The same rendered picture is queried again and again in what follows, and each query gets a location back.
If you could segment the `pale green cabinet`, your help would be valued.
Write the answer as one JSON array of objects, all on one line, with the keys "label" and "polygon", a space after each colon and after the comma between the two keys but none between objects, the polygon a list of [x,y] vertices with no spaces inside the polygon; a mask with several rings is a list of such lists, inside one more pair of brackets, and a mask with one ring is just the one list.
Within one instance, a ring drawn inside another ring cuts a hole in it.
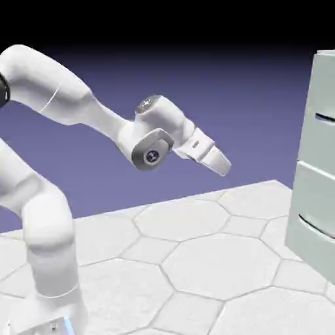
[{"label": "pale green cabinet", "polygon": [[313,57],[285,244],[335,286],[335,49]]}]

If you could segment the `pale green tall drawer front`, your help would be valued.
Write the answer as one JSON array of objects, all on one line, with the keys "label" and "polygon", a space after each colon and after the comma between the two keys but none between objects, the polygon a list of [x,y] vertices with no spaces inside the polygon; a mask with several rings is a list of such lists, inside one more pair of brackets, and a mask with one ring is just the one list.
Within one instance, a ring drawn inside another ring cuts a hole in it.
[{"label": "pale green tall drawer front", "polygon": [[315,118],[335,118],[335,50],[320,50],[313,58],[298,159],[335,175],[335,124]]}]

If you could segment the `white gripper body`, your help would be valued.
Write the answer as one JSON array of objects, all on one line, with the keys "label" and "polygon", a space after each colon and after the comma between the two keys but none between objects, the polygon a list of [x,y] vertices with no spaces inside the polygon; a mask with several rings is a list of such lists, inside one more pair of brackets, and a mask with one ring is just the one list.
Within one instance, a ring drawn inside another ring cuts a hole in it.
[{"label": "white gripper body", "polygon": [[229,159],[227,159],[222,151],[215,145],[209,149],[208,153],[200,161],[200,164],[209,168],[221,177],[227,175],[232,166]]}]

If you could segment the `pale green short drawer front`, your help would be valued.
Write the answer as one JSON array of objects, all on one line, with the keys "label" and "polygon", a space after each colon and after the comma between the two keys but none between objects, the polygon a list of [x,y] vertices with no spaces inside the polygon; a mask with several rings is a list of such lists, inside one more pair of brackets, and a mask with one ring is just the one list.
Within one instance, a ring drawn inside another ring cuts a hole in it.
[{"label": "pale green short drawer front", "polygon": [[335,233],[335,177],[302,161],[296,166],[285,245],[335,285],[335,239],[307,225],[299,213]]}]

